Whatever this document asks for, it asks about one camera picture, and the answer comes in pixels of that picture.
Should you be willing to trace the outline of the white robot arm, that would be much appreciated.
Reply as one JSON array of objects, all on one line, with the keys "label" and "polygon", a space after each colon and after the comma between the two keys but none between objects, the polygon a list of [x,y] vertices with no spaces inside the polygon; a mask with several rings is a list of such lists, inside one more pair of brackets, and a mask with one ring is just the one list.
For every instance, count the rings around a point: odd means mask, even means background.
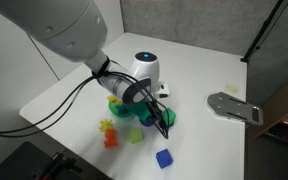
[{"label": "white robot arm", "polygon": [[150,70],[157,57],[149,52],[136,55],[127,70],[103,52],[108,29],[93,0],[0,0],[0,15],[9,19],[54,53],[71,62],[82,62],[98,83],[126,105],[155,94],[159,75]]}]

